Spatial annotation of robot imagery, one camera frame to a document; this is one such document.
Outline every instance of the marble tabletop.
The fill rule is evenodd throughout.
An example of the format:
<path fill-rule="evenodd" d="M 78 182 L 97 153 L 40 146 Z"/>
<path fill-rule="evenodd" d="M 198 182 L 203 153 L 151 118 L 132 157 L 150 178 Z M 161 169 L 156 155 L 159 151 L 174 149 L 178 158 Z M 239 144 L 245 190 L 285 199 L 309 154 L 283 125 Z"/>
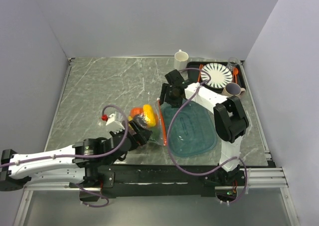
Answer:
<path fill-rule="evenodd" d="M 192 61 L 212 61 L 191 59 Z M 154 104 L 160 95 L 165 74 L 173 70 L 174 58 L 75 58 L 56 114 L 46 151 L 60 149 L 86 138 L 105 135 L 101 110 L 115 104 L 129 115 L 133 107 Z M 265 148 L 260 135 L 256 112 L 249 92 L 242 98 L 250 126 L 241 144 L 241 158 L 247 166 L 267 166 Z M 181 165 L 217 165 L 221 140 L 207 153 L 176 157 Z M 172 164 L 165 146 L 148 143 L 128 153 L 119 164 Z"/>

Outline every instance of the black tray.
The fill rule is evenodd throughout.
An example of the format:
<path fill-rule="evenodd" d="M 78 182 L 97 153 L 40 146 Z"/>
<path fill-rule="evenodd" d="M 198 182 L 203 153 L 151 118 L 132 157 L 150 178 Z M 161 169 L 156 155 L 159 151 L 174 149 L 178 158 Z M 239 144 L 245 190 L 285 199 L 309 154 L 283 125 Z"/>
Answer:
<path fill-rule="evenodd" d="M 209 64 L 209 63 L 219 63 L 219 64 L 222 64 L 222 65 L 224 65 L 224 66 L 227 66 L 227 61 L 226 61 L 226 62 L 191 61 L 191 62 L 189 62 L 189 63 L 187 64 L 186 68 L 197 68 L 197 69 L 199 69 L 199 66 L 200 66 L 201 64 L 206 65 L 206 64 Z M 246 84 L 245 84 L 245 81 L 244 81 L 244 78 L 243 78 L 243 74 L 242 74 L 242 72 L 241 72 L 241 69 L 240 69 L 239 65 L 237 65 L 236 68 L 238 69 L 237 84 L 238 84 L 240 87 L 246 89 Z M 187 76 L 188 76 L 188 78 L 191 79 L 191 80 L 194 81 L 194 82 L 197 82 L 199 74 L 200 74 L 200 72 L 197 71 L 197 70 L 188 70 L 188 71 L 187 71 Z M 223 91 L 223 89 L 214 89 L 214 88 L 211 88 L 211 87 L 209 87 L 208 85 L 205 85 L 205 84 L 204 84 L 204 87 L 206 87 L 207 89 L 210 89 L 210 90 L 212 90 L 212 91 L 214 91 L 214 92 L 216 92 L 216 93 L 221 93 L 221 92 Z"/>

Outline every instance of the striped plate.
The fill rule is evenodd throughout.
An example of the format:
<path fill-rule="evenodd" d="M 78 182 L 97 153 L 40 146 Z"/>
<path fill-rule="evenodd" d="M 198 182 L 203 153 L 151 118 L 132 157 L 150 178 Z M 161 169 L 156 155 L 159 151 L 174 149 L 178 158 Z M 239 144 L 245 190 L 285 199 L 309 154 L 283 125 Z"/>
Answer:
<path fill-rule="evenodd" d="M 233 80 L 231 71 L 226 66 L 219 63 L 204 65 L 202 70 L 206 71 L 211 77 L 211 80 L 206 83 L 206 85 L 214 89 L 222 89 Z M 204 72 L 200 73 L 200 77 L 202 81 L 209 79 Z"/>

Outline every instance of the spoon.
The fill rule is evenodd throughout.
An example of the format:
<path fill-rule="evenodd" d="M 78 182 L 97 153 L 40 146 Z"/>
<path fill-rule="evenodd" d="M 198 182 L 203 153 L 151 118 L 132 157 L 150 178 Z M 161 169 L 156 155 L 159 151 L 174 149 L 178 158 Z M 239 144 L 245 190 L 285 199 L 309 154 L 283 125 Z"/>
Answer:
<path fill-rule="evenodd" d="M 235 78 L 235 83 L 237 84 L 237 75 L 238 75 L 238 69 L 235 67 L 234 69 L 233 69 L 233 74 L 234 74 L 234 78 Z"/>

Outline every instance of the clear drinking glass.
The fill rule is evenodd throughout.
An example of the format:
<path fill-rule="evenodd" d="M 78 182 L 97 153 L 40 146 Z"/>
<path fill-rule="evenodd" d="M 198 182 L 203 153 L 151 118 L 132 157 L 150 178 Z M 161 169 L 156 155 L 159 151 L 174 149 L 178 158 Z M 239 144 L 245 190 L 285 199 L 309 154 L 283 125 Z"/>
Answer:
<path fill-rule="evenodd" d="M 233 72 L 233 69 L 239 64 L 239 60 L 235 57 L 231 57 L 228 59 L 227 68 Z"/>

